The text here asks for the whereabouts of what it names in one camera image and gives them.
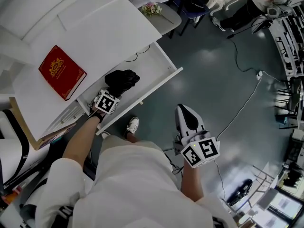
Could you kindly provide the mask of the red hardcover book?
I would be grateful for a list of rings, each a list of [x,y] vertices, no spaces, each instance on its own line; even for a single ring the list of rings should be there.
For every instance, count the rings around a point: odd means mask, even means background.
[[[38,68],[47,83],[65,101],[69,100],[87,73],[55,45]]]

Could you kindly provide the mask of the person's right white shoe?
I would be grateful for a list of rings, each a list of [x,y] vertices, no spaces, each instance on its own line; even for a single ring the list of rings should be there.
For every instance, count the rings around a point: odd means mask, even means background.
[[[128,136],[135,136],[135,132],[138,129],[139,126],[139,118],[138,117],[133,117],[129,123],[127,124],[125,133],[124,133],[124,138],[128,140]]]

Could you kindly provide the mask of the black umbrella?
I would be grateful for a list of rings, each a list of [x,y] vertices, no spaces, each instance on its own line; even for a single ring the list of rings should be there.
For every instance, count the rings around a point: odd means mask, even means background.
[[[132,70],[115,70],[105,77],[108,92],[114,97],[120,97],[124,92],[134,87],[140,77]]]

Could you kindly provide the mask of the pink flower bouquet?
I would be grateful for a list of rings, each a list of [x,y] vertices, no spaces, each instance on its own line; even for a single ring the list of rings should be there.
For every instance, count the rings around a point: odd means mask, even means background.
[[[140,12],[145,16],[151,17],[153,15],[161,15],[162,8],[156,2],[149,2],[140,7]]]

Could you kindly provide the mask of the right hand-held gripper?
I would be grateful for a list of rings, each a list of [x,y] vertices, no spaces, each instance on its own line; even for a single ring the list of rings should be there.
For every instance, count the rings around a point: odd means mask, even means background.
[[[182,137],[174,141],[175,155],[181,154],[190,167],[197,168],[220,156],[220,142],[204,130],[202,118],[193,109],[178,104],[175,123]]]

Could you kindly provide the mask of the white shelf rack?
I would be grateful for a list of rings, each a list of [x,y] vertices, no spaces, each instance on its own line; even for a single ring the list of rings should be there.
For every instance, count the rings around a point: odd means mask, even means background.
[[[304,76],[304,13],[292,13],[273,21],[269,31],[275,41],[288,78]]]

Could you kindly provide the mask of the grey chair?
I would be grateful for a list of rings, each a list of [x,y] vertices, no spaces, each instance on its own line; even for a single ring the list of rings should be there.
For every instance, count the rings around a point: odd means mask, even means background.
[[[161,8],[161,15],[145,16],[150,23],[158,30],[161,35],[169,32],[173,33],[175,28],[181,24],[181,17],[176,11],[169,7],[166,2],[169,0],[129,0],[138,10],[144,4],[149,2],[158,3]]]

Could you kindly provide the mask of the brown wooden board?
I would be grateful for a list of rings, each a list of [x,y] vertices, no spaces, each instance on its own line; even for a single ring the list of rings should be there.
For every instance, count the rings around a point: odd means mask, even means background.
[[[29,143],[31,144],[31,146],[33,147],[34,150],[38,150],[38,145],[41,142],[41,138],[36,140],[34,138],[34,136],[32,135],[30,129],[28,128],[20,110],[17,104],[17,101],[14,97],[9,97],[9,102],[11,104],[11,111],[15,117],[15,119],[17,120],[18,124],[20,125],[22,131],[24,132],[26,138],[28,139]]]

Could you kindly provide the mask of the white drawer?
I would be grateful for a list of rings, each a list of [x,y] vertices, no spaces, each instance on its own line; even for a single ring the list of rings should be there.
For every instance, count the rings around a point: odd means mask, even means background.
[[[126,59],[113,68],[113,70],[124,69],[134,71],[140,80],[134,87],[122,94],[117,109],[113,114],[104,118],[99,126],[99,131],[107,129],[181,71],[175,67],[156,42],[150,44],[148,51],[140,54],[134,62],[131,59]]]

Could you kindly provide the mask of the person's white clothing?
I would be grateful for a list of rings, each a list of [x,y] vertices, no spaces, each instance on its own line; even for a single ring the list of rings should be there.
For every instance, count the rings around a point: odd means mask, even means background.
[[[51,228],[63,206],[73,208],[68,228],[237,228],[214,195],[198,201],[178,189],[168,158],[151,142],[123,145],[118,137],[99,157],[95,181],[85,191],[83,169],[56,160],[36,208],[36,228]]]

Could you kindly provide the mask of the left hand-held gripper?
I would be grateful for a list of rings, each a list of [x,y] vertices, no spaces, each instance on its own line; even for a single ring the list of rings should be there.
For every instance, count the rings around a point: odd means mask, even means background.
[[[119,102],[120,99],[111,95],[106,89],[101,89],[94,99],[95,107],[106,114],[112,114]]]

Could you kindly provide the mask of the person's left forearm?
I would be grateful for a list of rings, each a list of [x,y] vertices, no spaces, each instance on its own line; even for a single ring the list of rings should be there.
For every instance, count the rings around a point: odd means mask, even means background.
[[[96,128],[103,118],[103,115],[97,113],[88,118],[68,142],[62,158],[73,160],[83,168],[93,143]]]

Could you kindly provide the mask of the person's right forearm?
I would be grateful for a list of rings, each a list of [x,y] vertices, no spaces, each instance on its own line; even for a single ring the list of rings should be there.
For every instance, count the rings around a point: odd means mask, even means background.
[[[180,190],[187,198],[194,202],[204,197],[200,182],[200,171],[198,168],[192,168],[186,161],[184,162]]]

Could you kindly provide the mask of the white desk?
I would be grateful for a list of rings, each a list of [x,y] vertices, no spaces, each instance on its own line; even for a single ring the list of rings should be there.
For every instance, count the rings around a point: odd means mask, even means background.
[[[88,114],[105,76],[160,38],[129,0],[0,0],[0,97],[38,140]],[[67,101],[38,69],[55,45],[87,73]]]

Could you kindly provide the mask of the white and black machine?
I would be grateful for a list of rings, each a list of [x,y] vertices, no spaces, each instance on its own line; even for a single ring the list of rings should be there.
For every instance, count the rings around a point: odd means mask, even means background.
[[[45,159],[49,147],[35,150],[12,111],[0,111],[0,194],[26,179]]]

